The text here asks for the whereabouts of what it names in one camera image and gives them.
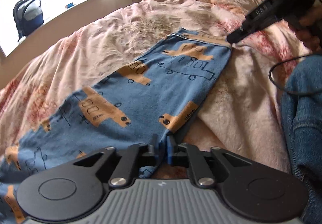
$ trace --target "jeans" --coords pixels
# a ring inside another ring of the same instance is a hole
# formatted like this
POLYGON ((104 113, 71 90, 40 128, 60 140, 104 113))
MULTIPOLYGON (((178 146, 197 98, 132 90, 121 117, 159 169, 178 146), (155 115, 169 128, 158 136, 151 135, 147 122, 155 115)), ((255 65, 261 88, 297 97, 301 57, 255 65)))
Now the jeans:
MULTIPOLYGON (((297 92, 322 88, 322 56, 310 56, 299 63, 286 88, 297 92)), ((311 97, 284 93, 281 113, 292 173, 309 191, 303 221, 322 223, 322 93, 311 97)))

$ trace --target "silver screw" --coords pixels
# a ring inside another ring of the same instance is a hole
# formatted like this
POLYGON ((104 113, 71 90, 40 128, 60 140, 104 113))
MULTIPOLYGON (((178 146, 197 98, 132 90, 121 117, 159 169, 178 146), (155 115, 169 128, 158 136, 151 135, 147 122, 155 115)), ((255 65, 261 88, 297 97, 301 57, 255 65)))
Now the silver screw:
POLYGON ((111 184, 113 186, 123 186, 126 183, 126 179, 123 177, 115 177, 111 179, 111 184))
POLYGON ((202 186, 210 186, 215 183, 215 181, 210 177, 202 177, 198 180, 198 183, 202 186))

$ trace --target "round black pad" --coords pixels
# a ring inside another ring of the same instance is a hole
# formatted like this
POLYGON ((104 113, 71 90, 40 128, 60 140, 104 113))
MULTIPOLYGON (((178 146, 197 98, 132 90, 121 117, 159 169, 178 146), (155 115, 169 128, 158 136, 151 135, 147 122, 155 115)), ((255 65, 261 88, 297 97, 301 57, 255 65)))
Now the round black pad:
POLYGON ((25 179, 17 201, 29 216, 66 221, 93 209, 103 196, 101 182, 91 168, 64 164, 25 179))
POLYGON ((66 178, 45 181, 39 187, 39 194, 49 200, 67 199, 76 192, 76 183, 66 178))
POLYGON ((222 195, 231 209, 258 222, 298 217, 308 201, 308 192, 298 179, 259 163, 231 168, 222 195))
POLYGON ((258 178, 248 185, 249 191, 260 199, 278 199, 285 194, 284 184, 272 178, 258 178))

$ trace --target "black clamp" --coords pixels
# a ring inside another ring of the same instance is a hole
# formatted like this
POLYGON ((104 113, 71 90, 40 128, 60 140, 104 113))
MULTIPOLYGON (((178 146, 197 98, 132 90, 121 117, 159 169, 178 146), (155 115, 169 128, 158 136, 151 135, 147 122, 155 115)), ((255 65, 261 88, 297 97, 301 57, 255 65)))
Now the black clamp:
MULTIPOLYGON (((226 207, 249 220, 291 220, 301 216, 308 201, 298 179, 227 150, 200 151, 168 137, 166 153, 170 165, 187 168, 194 186, 217 192, 226 207)), ((96 211, 112 190, 131 186, 141 167, 158 162, 146 143, 120 151, 102 148, 30 176, 19 186, 17 201, 25 215, 42 222, 77 220, 96 211)))

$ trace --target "ribbed gray surface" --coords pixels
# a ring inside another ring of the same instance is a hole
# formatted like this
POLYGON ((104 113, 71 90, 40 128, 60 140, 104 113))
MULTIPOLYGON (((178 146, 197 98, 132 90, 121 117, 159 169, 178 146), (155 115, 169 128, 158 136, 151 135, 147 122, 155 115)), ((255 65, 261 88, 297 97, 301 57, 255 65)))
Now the ribbed gray surface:
MULTIPOLYGON (((202 190, 187 179, 137 179, 114 190, 93 214, 73 224, 251 224, 228 210, 212 190, 202 190)), ((302 223, 299 219, 285 224, 302 223)), ((38 224, 26 220, 24 224, 38 224)))

